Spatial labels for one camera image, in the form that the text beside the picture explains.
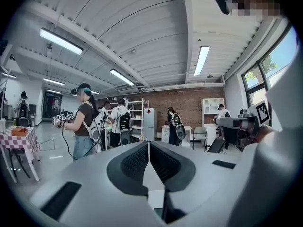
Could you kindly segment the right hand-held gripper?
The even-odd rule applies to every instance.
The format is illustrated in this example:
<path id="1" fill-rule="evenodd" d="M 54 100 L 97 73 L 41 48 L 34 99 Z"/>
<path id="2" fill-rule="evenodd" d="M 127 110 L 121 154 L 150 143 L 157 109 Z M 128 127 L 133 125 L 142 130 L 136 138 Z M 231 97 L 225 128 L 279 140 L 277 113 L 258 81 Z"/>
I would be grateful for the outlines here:
<path id="1" fill-rule="evenodd" d="M 270 122 L 270 113 L 265 101 L 241 109 L 237 117 L 216 117 L 214 123 L 223 127 L 224 140 L 242 150 L 243 140 L 247 135 L 245 130 L 256 129 Z"/>

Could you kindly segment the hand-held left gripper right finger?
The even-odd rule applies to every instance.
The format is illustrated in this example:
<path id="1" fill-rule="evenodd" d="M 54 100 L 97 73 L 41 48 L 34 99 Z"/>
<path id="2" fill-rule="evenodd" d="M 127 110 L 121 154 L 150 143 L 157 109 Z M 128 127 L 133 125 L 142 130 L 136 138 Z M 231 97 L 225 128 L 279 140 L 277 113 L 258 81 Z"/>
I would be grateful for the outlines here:
<path id="1" fill-rule="evenodd" d="M 152 227 L 250 227 L 249 202 L 241 202 L 255 155 L 239 156 L 149 144 L 150 162 L 164 184 L 163 214 L 150 215 Z"/>

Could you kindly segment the person's right hand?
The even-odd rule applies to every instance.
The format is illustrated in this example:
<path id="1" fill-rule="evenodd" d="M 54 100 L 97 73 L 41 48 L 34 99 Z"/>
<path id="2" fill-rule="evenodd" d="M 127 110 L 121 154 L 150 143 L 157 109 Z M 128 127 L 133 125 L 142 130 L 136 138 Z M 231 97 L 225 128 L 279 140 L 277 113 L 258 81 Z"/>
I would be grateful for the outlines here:
<path id="1" fill-rule="evenodd" d="M 276 133 L 278 131 L 268 125 L 263 125 L 261 127 L 257 127 L 256 129 L 245 130 L 245 132 L 247 136 L 241 140 L 242 150 L 244 150 L 244 148 L 250 144 L 260 143 L 265 136 L 272 132 Z"/>

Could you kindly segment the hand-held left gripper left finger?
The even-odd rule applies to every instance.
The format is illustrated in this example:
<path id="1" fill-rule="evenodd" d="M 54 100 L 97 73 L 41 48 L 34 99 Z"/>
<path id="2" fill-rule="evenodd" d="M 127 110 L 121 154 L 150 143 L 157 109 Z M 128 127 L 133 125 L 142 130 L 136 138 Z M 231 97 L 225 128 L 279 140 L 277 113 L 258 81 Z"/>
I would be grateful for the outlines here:
<path id="1" fill-rule="evenodd" d="M 42 185 L 31 203 L 64 227 L 163 227 L 143 185 L 148 162 L 145 141 L 81 158 Z"/>

